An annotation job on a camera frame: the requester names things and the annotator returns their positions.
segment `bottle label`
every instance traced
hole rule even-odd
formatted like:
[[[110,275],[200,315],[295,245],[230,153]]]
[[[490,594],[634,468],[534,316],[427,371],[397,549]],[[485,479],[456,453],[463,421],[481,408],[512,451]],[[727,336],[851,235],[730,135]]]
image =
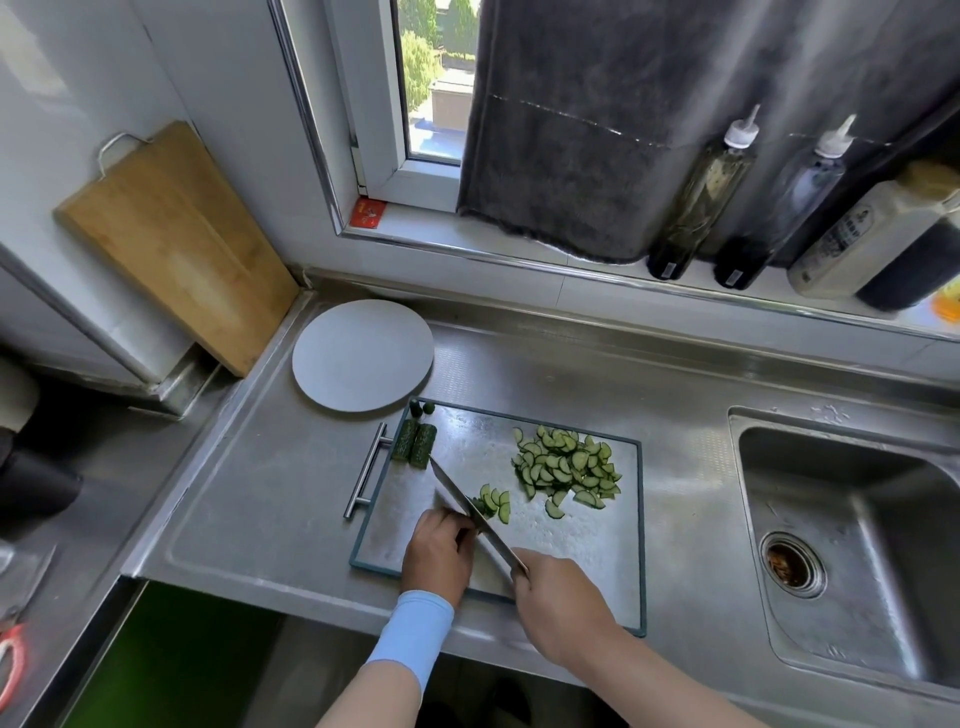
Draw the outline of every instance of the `bottle label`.
[[[843,255],[857,240],[874,226],[874,209],[870,205],[857,205],[841,217],[799,261],[800,277],[810,283],[820,271]]]

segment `light blue arm sleeve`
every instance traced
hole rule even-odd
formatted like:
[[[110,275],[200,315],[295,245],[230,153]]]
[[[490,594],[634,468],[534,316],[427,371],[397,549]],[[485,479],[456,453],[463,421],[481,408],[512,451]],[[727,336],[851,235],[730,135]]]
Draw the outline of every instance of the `light blue arm sleeve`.
[[[452,624],[453,607],[442,596],[404,592],[367,662],[390,660],[408,667],[417,676],[422,696]]]

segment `white bottle cap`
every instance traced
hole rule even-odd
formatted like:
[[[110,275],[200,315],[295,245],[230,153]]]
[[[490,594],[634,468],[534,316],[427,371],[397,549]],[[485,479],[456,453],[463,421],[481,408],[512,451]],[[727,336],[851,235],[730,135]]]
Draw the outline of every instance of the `white bottle cap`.
[[[847,136],[847,132],[850,131],[850,127],[853,126],[855,120],[856,114],[852,113],[847,117],[847,121],[840,125],[839,129],[824,132],[814,151],[827,159],[838,159],[845,155],[847,150],[850,149],[850,145],[853,144],[854,137]]]
[[[758,111],[760,111],[760,104],[754,107],[754,110],[746,119],[737,119],[730,124],[730,128],[727,129],[727,133],[723,137],[724,144],[734,149],[746,149],[753,144],[756,135],[760,133],[760,127],[756,125],[756,113]]]

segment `drain strainer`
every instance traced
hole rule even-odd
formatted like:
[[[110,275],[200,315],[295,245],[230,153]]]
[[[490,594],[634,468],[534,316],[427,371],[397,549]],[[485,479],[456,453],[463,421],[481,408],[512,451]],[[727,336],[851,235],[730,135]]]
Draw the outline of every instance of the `drain strainer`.
[[[760,558],[770,577],[793,596],[812,599],[827,587],[827,572],[817,554],[792,534],[768,533],[760,542]]]

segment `red object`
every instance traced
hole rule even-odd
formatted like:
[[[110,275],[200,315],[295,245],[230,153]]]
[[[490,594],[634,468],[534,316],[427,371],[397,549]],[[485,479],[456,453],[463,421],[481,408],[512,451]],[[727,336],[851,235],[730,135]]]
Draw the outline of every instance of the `red object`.
[[[353,214],[350,215],[350,226],[353,228],[367,228],[375,230],[380,224],[380,218],[383,217],[383,211],[387,208],[385,202],[380,200],[371,200],[369,197],[361,197],[357,204],[353,206]]]
[[[23,670],[27,665],[27,648],[23,643],[23,637],[20,634],[23,631],[22,624],[16,624],[0,636],[0,661],[7,656],[7,652],[13,653],[13,663],[10,667],[10,675],[7,677],[7,684],[0,691],[0,713],[2,713],[10,701],[13,700],[13,694],[16,687],[23,679]]]

